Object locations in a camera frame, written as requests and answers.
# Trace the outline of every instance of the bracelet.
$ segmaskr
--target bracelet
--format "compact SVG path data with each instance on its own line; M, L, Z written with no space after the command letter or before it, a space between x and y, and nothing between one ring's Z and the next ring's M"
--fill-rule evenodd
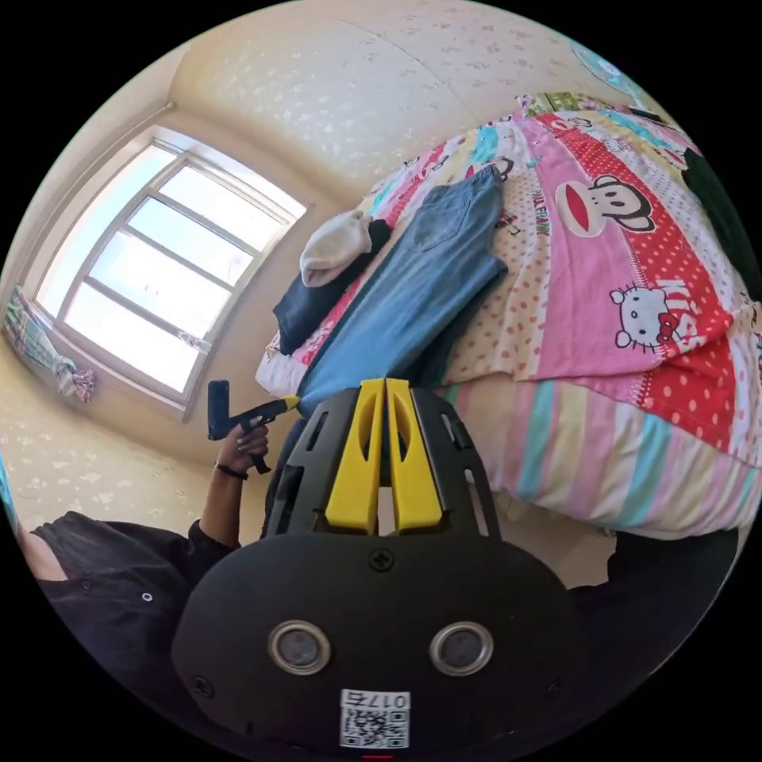
M240 479L242 482L245 482L246 479L248 479L248 474L242 474L240 471L234 471L232 468L228 468L217 460L214 461L214 467L222 471L223 474L232 476L234 479Z

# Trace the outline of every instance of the window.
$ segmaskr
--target window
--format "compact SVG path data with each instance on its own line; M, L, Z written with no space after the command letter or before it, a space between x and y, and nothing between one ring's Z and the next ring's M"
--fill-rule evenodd
M154 139L136 152L79 215L35 293L72 344L175 402L187 400L226 309L306 211L203 148Z

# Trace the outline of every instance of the hand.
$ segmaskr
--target hand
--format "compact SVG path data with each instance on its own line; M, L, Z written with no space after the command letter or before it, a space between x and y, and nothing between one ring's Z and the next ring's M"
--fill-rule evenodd
M253 418L246 433L239 424L222 441L217 462L245 474L254 465L254 458L267 455L267 426L259 426L260 418Z

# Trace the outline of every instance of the screw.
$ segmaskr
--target screw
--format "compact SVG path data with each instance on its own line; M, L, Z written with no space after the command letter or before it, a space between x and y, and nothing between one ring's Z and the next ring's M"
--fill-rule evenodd
M388 550L374 550L368 559L374 572L388 572L394 566L394 554Z
M190 686L202 699L214 698L214 686L206 679L206 677L196 675L195 677L190 678Z
M561 688L564 687L564 683L561 680L553 680L550 685L548 685L547 689L545 690L545 695L549 699L557 699L558 694L561 692Z

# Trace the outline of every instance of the bedspread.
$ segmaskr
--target bedspread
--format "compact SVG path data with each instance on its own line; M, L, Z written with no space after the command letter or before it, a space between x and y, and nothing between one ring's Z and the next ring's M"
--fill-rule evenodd
M742 525L755 514L762 307L685 186L686 148L697 150L678 129L618 111L514 114L409 162L360 205L394 229L378 266L432 187L485 164L506 179L494 251L509 275L453 349L443 382L477 445L484 434L480 453L494 461L494 489L655 536ZM293 363L312 361L369 275L347 290ZM257 376L270 391L278 386L271 371L279 363L268 359L276 352L277 337ZM298 384L303 371L290 368ZM485 384L492 397L502 389L491 415L473 402ZM521 413L532 410L531 420L519 421L516 394L532 397ZM609 437L600 434L604 408ZM518 421L531 436L521 446L498 443L496 421ZM584 439L589 432L595 441ZM627 465L612 461L598 473L580 462L580 452L606 447ZM677 489L697 457L714 475L713 505ZM723 486L731 472L732 487Z

